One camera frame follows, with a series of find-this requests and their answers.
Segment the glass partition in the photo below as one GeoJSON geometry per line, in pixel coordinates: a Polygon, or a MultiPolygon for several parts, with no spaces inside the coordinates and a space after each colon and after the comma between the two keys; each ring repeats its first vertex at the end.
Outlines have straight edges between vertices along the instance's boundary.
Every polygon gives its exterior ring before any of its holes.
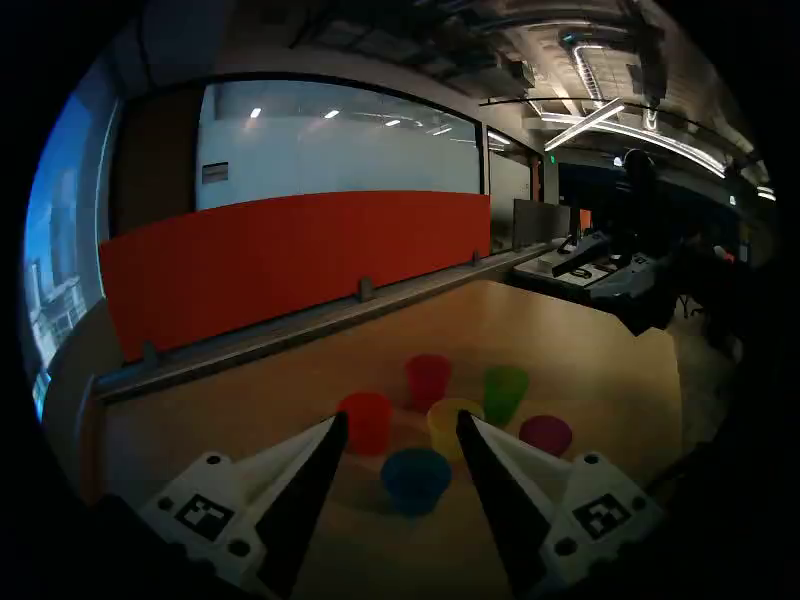
{"type": "Polygon", "coordinates": [[[308,81],[209,85],[197,209],[351,190],[480,193],[476,124],[388,94],[308,81]]]}
{"type": "Polygon", "coordinates": [[[510,250],[514,235],[514,199],[533,199],[534,153],[493,130],[488,131],[492,253],[510,250]]]}

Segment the ceiling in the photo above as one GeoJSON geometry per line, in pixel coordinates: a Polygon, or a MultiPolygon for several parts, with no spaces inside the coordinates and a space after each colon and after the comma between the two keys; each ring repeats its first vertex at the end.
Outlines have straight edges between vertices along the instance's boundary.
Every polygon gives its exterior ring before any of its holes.
{"type": "MultiPolygon", "coordinates": [[[[768,181],[730,91],[654,0],[320,1],[292,43],[380,58],[482,101],[545,99],[535,103],[539,112],[584,116],[621,97],[618,123],[654,126],[752,183],[768,181]]],[[[566,126],[530,123],[545,139],[566,126]]],[[[612,153],[653,149],[610,133],[575,140],[612,153]]]]}

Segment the table surface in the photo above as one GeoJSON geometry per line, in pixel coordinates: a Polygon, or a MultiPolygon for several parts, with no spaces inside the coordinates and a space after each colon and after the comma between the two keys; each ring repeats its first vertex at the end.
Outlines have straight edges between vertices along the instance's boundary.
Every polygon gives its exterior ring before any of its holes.
{"type": "MultiPolygon", "coordinates": [[[[209,450],[245,458],[332,414],[359,391],[395,406],[390,451],[429,446],[408,402],[403,364],[419,353],[453,362],[448,396],[482,400],[492,365],[526,369],[530,386],[507,431],[557,416],[573,430],[565,458],[596,450],[640,483],[680,455],[681,396],[671,338],[633,337],[609,314],[476,281],[341,333],[107,408],[105,489],[139,507],[209,450]]],[[[343,455],[293,598],[511,598],[466,466],[436,511],[392,513],[384,457],[343,455]]]]}

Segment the glass window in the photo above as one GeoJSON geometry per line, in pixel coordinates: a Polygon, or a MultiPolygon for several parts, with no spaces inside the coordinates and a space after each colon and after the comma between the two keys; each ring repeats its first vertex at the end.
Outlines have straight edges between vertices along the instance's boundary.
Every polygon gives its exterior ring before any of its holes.
{"type": "Polygon", "coordinates": [[[38,353],[33,388],[39,416],[47,368],[75,324],[102,296],[97,210],[116,96],[101,63],[67,99],[42,150],[25,221],[24,290],[38,353]]]}
{"type": "Polygon", "coordinates": [[[514,237],[514,199],[532,200],[533,152],[505,135],[488,131],[492,253],[510,250],[514,237]]]}
{"type": "Polygon", "coordinates": [[[206,88],[197,208],[350,190],[480,192],[475,123],[387,94],[306,81],[206,88]],[[227,163],[207,177],[203,165],[227,163]]]}

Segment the orange partition panel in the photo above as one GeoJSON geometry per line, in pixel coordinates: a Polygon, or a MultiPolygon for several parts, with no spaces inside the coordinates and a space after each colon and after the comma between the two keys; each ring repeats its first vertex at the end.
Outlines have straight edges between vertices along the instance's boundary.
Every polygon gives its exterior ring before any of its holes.
{"type": "Polygon", "coordinates": [[[223,206],[100,245],[129,361],[489,253],[489,197],[334,192],[223,206]]]}

